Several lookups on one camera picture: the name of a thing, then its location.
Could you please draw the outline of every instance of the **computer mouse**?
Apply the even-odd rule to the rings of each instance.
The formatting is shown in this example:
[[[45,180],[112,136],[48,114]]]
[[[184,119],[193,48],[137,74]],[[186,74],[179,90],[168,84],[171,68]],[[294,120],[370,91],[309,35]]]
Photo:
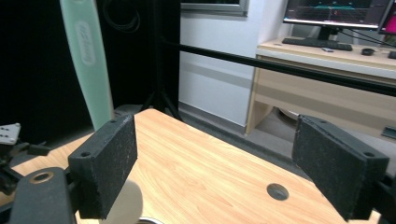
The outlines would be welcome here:
[[[373,49],[362,49],[361,55],[372,56],[374,54],[374,52],[375,52],[375,50],[373,50]]]

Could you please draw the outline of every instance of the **wooden table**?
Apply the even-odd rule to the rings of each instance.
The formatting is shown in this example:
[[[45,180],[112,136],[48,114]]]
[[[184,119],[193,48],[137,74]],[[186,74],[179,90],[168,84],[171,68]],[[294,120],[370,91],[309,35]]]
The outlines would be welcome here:
[[[306,179],[153,109],[137,114],[135,125],[138,159],[129,179],[142,190],[143,217],[166,224],[345,223]],[[67,155],[86,139],[14,168],[24,175],[65,168]],[[286,201],[268,195],[272,183],[289,191]]]
[[[352,51],[330,53],[282,44],[282,40],[260,44],[257,59],[396,85],[396,60],[388,58],[389,49],[353,46]],[[375,49],[375,54],[361,55],[364,48]],[[385,127],[396,127],[396,97],[256,68],[246,133],[265,119],[273,106],[396,143],[382,135]]]

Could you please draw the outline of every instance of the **white label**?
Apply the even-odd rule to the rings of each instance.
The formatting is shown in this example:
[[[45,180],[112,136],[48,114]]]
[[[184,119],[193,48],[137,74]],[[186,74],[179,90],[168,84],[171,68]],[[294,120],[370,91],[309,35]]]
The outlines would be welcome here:
[[[89,24],[85,21],[78,21],[75,28],[82,62],[86,65],[94,65],[96,59]]]

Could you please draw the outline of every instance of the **keyboard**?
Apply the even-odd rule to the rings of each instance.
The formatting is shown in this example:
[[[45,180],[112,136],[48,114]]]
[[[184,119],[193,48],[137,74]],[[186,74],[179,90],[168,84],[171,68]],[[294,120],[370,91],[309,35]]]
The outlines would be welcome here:
[[[290,44],[290,45],[307,46],[313,48],[328,48],[328,49],[352,51],[351,45],[339,44],[337,41],[334,40],[318,40],[314,38],[306,38],[306,39],[285,38],[283,39],[282,43]]]

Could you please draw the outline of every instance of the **monitor screen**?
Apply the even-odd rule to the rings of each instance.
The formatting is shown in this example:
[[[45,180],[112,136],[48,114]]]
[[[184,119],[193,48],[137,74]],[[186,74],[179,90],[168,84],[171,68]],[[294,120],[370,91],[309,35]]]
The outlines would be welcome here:
[[[289,0],[283,22],[377,30],[389,0]]]
[[[388,12],[378,29],[381,35],[396,35],[396,0],[392,0]]]

